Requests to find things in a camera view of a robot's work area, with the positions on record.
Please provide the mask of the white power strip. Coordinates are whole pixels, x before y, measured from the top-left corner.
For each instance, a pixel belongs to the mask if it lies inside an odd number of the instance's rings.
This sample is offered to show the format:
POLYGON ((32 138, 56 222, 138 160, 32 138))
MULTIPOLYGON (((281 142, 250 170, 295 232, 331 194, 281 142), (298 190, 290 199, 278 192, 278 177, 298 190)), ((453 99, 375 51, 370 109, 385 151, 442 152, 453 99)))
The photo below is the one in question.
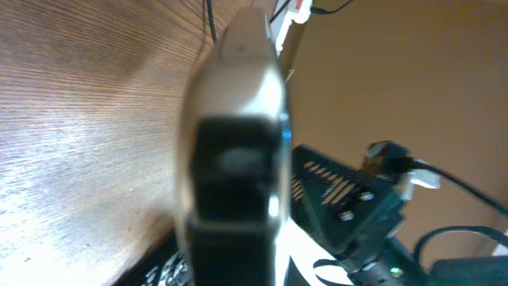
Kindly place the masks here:
POLYGON ((275 12, 269 18, 272 42, 277 56, 283 50, 284 41, 292 24, 305 24, 311 15, 313 0, 278 0, 275 12))

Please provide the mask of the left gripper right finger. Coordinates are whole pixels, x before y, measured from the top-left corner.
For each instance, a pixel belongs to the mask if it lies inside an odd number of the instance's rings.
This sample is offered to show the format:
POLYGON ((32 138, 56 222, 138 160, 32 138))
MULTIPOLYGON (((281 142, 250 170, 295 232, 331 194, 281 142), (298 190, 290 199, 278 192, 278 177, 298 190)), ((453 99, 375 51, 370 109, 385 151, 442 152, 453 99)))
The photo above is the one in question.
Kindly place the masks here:
POLYGON ((197 285, 273 285, 281 225, 269 208, 279 199, 280 124, 205 118, 187 167, 194 208, 186 219, 197 285))

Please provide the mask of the black smartphone with white circles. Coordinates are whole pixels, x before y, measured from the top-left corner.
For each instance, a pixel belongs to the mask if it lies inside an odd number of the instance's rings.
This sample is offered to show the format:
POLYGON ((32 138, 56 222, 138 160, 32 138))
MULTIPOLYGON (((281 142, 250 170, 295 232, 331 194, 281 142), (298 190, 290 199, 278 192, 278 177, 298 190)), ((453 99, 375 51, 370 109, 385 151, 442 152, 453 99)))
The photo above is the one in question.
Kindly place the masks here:
POLYGON ((190 266, 186 219, 194 208, 194 195, 187 167, 196 142, 199 122, 205 118, 257 117, 280 124, 280 194, 269 208, 280 217, 275 238, 275 270, 282 285, 287 276, 290 255, 284 245, 291 208, 291 117, 283 74, 271 38, 269 19, 264 10, 248 7, 238 11, 222 38, 187 85, 180 119, 176 151, 175 220, 179 247, 190 266))

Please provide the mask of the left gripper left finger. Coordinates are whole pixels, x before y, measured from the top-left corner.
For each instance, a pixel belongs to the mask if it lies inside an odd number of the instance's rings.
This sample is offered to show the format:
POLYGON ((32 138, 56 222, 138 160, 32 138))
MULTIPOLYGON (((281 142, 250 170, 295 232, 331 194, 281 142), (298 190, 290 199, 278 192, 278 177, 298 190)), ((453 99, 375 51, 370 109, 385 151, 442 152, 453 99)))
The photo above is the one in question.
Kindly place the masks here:
POLYGON ((119 278, 124 286, 188 286, 189 265, 179 251, 174 234, 151 246, 145 255, 119 278))

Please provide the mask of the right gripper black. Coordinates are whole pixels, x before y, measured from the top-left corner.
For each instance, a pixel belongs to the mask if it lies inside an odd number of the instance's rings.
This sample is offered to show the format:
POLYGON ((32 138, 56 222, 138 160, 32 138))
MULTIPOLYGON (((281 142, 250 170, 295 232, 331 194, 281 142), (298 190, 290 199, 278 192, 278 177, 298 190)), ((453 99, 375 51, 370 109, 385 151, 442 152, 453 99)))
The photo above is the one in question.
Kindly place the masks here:
POLYGON ((375 260, 403 221, 398 190, 305 145, 292 163, 294 220, 347 270, 375 260))

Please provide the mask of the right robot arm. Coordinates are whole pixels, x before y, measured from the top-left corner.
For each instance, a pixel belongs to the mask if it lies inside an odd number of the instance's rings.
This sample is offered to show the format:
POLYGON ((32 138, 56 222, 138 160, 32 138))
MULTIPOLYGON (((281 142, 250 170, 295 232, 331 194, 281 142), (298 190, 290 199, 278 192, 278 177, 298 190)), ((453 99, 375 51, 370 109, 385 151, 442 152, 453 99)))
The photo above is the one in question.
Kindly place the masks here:
POLYGON ((462 179, 411 157, 393 141, 368 147, 359 169, 308 146, 292 153, 292 218, 329 259, 314 269, 343 269, 354 285, 505 285, 507 257, 467 257, 421 265, 425 247, 444 234, 472 233, 507 245, 506 234, 488 226, 446 226, 419 238, 408 250, 395 236, 405 221, 403 207, 419 185, 438 189, 445 179, 501 215, 507 207, 462 179))

